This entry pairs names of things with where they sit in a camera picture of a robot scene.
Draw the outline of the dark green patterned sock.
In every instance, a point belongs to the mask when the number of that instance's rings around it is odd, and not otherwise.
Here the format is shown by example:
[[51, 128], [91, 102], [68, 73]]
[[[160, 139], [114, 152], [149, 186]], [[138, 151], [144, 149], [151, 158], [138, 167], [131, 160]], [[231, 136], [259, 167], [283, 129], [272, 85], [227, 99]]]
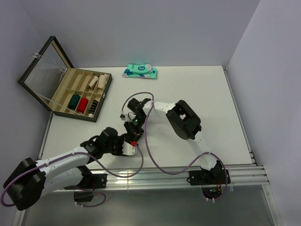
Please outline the dark green patterned sock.
[[75, 110], [79, 101], [80, 101], [80, 95], [78, 95], [78, 94], [72, 95], [72, 97], [68, 103], [68, 108], [71, 110]]

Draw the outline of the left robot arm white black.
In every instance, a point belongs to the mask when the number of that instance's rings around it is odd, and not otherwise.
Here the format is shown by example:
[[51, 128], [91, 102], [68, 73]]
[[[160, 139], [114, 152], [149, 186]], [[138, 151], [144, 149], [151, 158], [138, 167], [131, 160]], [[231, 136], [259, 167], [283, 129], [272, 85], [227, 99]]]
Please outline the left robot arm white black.
[[40, 197], [58, 189], [95, 188], [97, 179], [88, 164], [110, 153], [115, 156], [131, 156], [135, 147], [125, 135], [107, 127], [100, 135], [93, 136], [64, 154], [34, 161], [26, 158], [5, 181], [3, 195], [8, 195], [18, 210], [34, 205]]

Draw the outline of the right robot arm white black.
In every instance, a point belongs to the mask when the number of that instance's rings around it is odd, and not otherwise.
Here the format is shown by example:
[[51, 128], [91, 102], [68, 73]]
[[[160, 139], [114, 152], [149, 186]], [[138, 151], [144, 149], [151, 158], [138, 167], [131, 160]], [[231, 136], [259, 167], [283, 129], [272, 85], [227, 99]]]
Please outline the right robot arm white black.
[[[148, 145], [147, 123], [151, 116], [166, 119], [179, 138], [188, 141], [192, 147], [204, 152], [179, 172], [164, 170], [154, 160]], [[150, 98], [143, 101], [138, 101], [135, 98], [128, 99], [121, 108], [120, 118], [125, 121], [124, 126], [127, 134], [131, 137], [131, 141], [144, 136], [148, 155], [161, 172], [168, 175], [178, 175], [188, 170], [197, 160], [201, 160], [201, 175], [206, 182], [215, 183], [222, 172], [224, 176], [227, 175], [224, 164], [219, 157], [211, 152], [203, 139], [200, 117], [184, 100], [179, 100], [176, 103], [163, 103], [155, 102]]]

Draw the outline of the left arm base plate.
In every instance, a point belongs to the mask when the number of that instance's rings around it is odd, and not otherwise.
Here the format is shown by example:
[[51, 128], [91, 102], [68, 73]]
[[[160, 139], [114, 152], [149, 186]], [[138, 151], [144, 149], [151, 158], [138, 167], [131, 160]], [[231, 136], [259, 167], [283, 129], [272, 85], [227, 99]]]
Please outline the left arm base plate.
[[102, 189], [106, 187], [106, 183], [107, 174], [91, 174], [84, 176], [77, 185], [66, 187], [66, 189]]

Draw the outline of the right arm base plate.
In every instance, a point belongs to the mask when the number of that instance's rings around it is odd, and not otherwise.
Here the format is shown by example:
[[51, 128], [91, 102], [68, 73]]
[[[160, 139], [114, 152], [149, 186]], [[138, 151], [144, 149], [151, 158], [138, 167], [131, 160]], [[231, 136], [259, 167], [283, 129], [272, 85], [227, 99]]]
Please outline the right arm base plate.
[[221, 171], [219, 174], [214, 175], [209, 171], [205, 170], [191, 170], [189, 171], [189, 176], [186, 181], [191, 186], [204, 186], [204, 185], [225, 185], [226, 179], [228, 179], [228, 184], [231, 183], [229, 172], [226, 171], [227, 177], [225, 176], [224, 171]]

